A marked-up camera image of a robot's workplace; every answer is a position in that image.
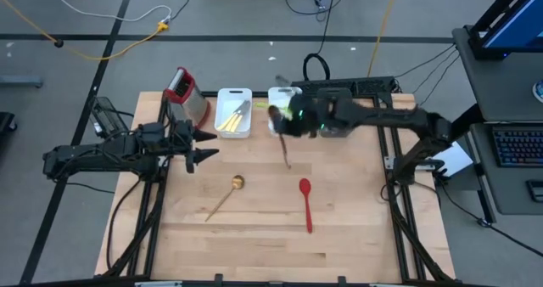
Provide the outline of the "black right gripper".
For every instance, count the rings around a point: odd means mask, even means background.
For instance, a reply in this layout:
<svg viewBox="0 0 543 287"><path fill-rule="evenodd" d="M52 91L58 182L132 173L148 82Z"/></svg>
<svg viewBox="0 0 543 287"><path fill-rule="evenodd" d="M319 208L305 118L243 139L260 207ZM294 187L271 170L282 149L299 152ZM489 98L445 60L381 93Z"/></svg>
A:
<svg viewBox="0 0 543 287"><path fill-rule="evenodd" d="M313 99L295 99L292 101L292 110L282 108L283 123L275 126L279 135L302 137L308 135L315 138L321 128L317 114L316 101Z"/></svg>

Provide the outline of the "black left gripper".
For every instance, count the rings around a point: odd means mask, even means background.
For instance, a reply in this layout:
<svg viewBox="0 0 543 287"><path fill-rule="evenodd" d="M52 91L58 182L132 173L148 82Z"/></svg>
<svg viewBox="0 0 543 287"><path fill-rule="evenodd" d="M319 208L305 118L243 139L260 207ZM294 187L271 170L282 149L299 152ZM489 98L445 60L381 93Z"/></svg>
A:
<svg viewBox="0 0 543 287"><path fill-rule="evenodd" d="M216 139L217 135L194 130L191 121L175 121L168 128L158 122L140 125L135 138L142 155L184 155L188 173L194 173L194 162L202 162L220 152L218 149L195 149L193 152L193 140L204 142Z"/></svg>

